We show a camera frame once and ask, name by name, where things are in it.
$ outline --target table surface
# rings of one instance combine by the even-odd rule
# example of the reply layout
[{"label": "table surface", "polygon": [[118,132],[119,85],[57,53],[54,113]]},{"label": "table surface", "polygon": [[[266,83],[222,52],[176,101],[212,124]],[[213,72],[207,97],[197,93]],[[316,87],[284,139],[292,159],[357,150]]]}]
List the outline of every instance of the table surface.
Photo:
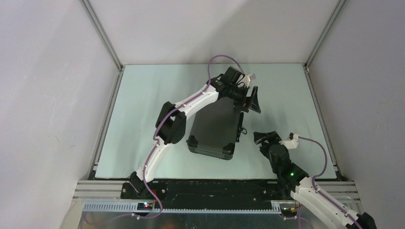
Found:
[{"label": "table surface", "polygon": [[[211,75],[224,73],[231,64],[214,64]],[[290,132],[319,141],[326,148],[320,121],[301,64],[242,64],[255,73],[261,114],[245,114],[248,134],[236,143],[231,160],[191,153],[187,148],[194,117],[184,138],[163,158],[155,178],[177,179],[276,179],[269,161],[253,142],[253,132],[276,130],[282,138]],[[208,80],[205,64],[127,65],[100,160],[97,178],[126,178],[144,163],[153,145],[155,123],[162,105],[193,94]],[[300,140],[290,150],[291,160],[311,176],[324,165],[323,152],[314,143]],[[328,167],[321,178],[336,178],[328,153]]]}]

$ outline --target metal bar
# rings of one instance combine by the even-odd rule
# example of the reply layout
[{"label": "metal bar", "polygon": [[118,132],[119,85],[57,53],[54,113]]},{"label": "metal bar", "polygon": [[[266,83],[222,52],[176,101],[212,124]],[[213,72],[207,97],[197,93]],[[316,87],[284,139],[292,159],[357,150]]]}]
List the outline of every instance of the metal bar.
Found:
[{"label": "metal bar", "polygon": [[104,114],[103,124],[101,126],[100,133],[98,135],[97,145],[96,145],[96,148],[95,148],[93,156],[92,156],[90,167],[87,171],[87,178],[90,176],[90,173],[94,170],[94,166],[96,165],[96,163],[98,164],[98,161],[100,159],[101,150],[103,149],[104,140],[106,138],[108,125],[110,123],[111,115],[112,115],[112,112],[114,109],[115,100],[117,99],[119,85],[121,84],[123,74],[124,74],[124,68],[121,71],[119,71],[117,74],[117,78],[114,83],[113,91],[111,93],[111,97],[108,102],[108,107],[107,107],[106,113]]},{"label": "metal bar", "polygon": [[339,0],[339,2],[336,4],[335,9],[333,10],[332,15],[329,17],[328,22],[325,25],[325,28],[323,28],[322,33],[320,34],[317,42],[315,43],[314,48],[311,51],[311,54],[309,55],[307,61],[305,62],[305,66],[309,68],[309,66],[312,64],[316,54],[318,53],[321,45],[325,41],[327,35],[330,32],[330,29],[332,28],[333,24],[335,23],[337,17],[339,16],[341,10],[343,9],[344,4],[346,3],[347,0]]},{"label": "metal bar", "polygon": [[330,158],[332,159],[332,163],[336,164],[336,167],[338,168],[340,173],[343,174],[339,167],[339,162],[336,158],[335,151],[333,150],[333,146],[332,146],[332,142],[330,140],[328,129],[326,128],[325,118],[323,117],[322,110],[321,110],[320,104],[319,104],[319,100],[318,100],[318,97],[317,97],[315,89],[314,89],[314,85],[313,85],[311,77],[310,77],[309,73],[307,72],[307,70],[305,69],[304,65],[303,65],[303,70],[305,73],[305,77],[307,78],[309,90],[311,91],[312,100],[314,101],[315,109],[318,114],[318,119],[320,121],[320,127],[322,128],[323,135],[325,136],[326,147],[329,150]]},{"label": "metal bar", "polygon": [[98,36],[101,39],[101,42],[104,44],[105,48],[107,49],[108,54],[111,56],[112,60],[114,61],[114,64],[116,65],[118,70],[121,70],[122,64],[121,61],[119,61],[119,58],[117,56],[117,53],[115,52],[110,39],[108,38],[106,31],[104,30],[103,26],[100,23],[100,20],[98,19],[96,12],[93,9],[93,6],[90,3],[90,0],[80,0],[82,3],[83,8],[85,9],[91,23],[93,24]]}]

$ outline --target wall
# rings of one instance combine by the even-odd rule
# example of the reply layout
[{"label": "wall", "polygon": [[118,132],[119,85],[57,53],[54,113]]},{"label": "wall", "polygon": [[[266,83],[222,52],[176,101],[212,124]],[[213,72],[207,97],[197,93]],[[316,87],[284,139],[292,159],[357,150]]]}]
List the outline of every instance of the wall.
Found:
[{"label": "wall", "polygon": [[117,70],[79,1],[0,5],[0,225],[59,228]]},{"label": "wall", "polygon": [[310,67],[340,165],[379,228],[404,224],[404,11],[348,1]]},{"label": "wall", "polygon": [[91,2],[123,63],[207,63],[216,54],[297,63],[307,60],[338,0]]}]

